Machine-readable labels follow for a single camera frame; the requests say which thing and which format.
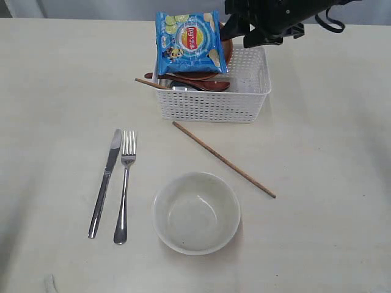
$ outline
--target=white mesh basket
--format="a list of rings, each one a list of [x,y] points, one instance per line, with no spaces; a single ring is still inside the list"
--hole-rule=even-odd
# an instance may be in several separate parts
[[[234,46],[229,74],[212,80],[229,81],[224,92],[156,90],[162,116],[169,120],[251,123],[271,91],[268,64],[262,47]],[[153,74],[154,82],[157,70]],[[160,80],[168,85],[169,81]]]

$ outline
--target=white table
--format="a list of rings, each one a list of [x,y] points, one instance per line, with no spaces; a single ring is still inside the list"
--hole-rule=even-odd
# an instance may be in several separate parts
[[[43,292],[46,273],[59,293],[391,290],[391,28],[306,29],[267,47],[273,90],[255,123],[183,123],[273,200],[133,81],[153,68],[153,23],[1,19],[0,292]],[[118,163],[87,238],[115,128],[139,131],[123,246]],[[208,256],[167,248],[150,216],[157,190],[194,170],[226,180],[243,213]]]

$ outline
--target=stainless steel knife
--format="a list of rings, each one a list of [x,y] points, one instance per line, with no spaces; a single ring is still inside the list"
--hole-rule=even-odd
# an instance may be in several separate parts
[[[106,197],[106,191],[108,189],[109,180],[111,177],[112,170],[114,169],[115,162],[120,152],[122,141],[121,130],[116,129],[114,137],[112,138],[108,162],[104,168],[102,183],[100,185],[97,203],[95,203],[95,209],[93,210],[92,220],[90,224],[90,230],[88,231],[88,238],[95,238],[98,231],[100,216],[102,215],[104,198]]]

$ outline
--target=bowl rim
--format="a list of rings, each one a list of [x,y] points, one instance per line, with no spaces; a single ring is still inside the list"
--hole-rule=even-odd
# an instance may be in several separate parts
[[[228,190],[230,191],[229,195],[230,195],[231,199],[233,199],[233,201],[235,203],[235,208],[236,208],[235,228],[232,229],[229,237],[227,237],[220,244],[218,244],[214,247],[208,248],[208,249],[204,249],[204,250],[188,250],[188,249],[184,249],[184,248],[181,248],[181,247],[175,245],[165,235],[163,235],[163,233],[161,233],[159,231],[158,226],[157,226],[157,219],[156,219],[156,208],[157,208],[156,202],[158,201],[159,198],[162,197],[163,190],[166,189],[169,185],[171,185],[172,183],[174,183],[176,181],[180,181],[183,178],[186,178],[189,176],[194,176],[194,175],[208,175],[208,176],[213,177],[214,179],[224,183],[224,185],[226,187],[228,187]],[[208,172],[188,172],[188,173],[182,174],[178,177],[175,177],[173,180],[170,180],[166,185],[164,185],[162,188],[160,188],[160,190],[156,193],[155,199],[153,200],[153,203],[152,203],[152,222],[153,222],[153,229],[155,230],[155,233],[159,236],[160,240],[162,240],[163,243],[165,243],[168,247],[170,247],[171,249],[173,249],[177,252],[180,252],[184,255],[207,255],[207,254],[210,254],[210,253],[213,253],[213,252],[216,252],[216,251],[222,249],[224,246],[226,246],[232,240],[232,238],[236,234],[236,232],[239,228],[240,220],[241,220],[240,204],[239,204],[239,200],[238,200],[238,197],[236,196],[235,191],[233,191],[233,189],[222,178],[220,178],[214,174],[208,173]]]

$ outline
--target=wooden chopstick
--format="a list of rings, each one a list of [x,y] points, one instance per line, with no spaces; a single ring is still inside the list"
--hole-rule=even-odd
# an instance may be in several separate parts
[[[216,156],[219,160],[221,160],[223,163],[225,163],[226,165],[228,165],[229,167],[231,167],[232,169],[234,169],[234,171],[238,172],[240,175],[242,175],[243,177],[245,177],[248,181],[250,181],[252,184],[254,184],[255,186],[257,186],[259,189],[265,191],[268,195],[270,195],[271,197],[273,198],[276,198],[276,195],[274,193],[272,193],[269,189],[267,189],[265,186],[263,186],[262,184],[260,184],[258,181],[256,181],[255,179],[253,179],[253,177],[251,177],[250,175],[248,175],[246,172],[240,170],[237,166],[235,166],[233,163],[231,163],[230,161],[228,161],[225,157],[221,156],[217,151],[215,151],[214,149],[212,149],[210,146],[208,146],[206,143],[204,143],[202,140],[200,140],[198,137],[196,137],[193,133],[191,133],[190,131],[188,131],[186,128],[184,128],[181,124],[173,121],[172,124],[178,128],[179,130],[181,130],[182,132],[184,132],[185,134],[187,134],[188,136],[190,136],[190,138],[194,139],[199,145],[201,145],[202,147],[204,147],[206,150],[208,150],[210,153],[212,153],[214,156]]]
[[[149,85],[151,87],[156,87],[157,89],[160,89],[160,90],[170,90],[169,87],[165,87],[163,85],[155,84],[154,82],[145,81],[145,80],[139,79],[139,78],[135,78],[134,80],[138,81],[138,82],[141,82],[142,84]]]

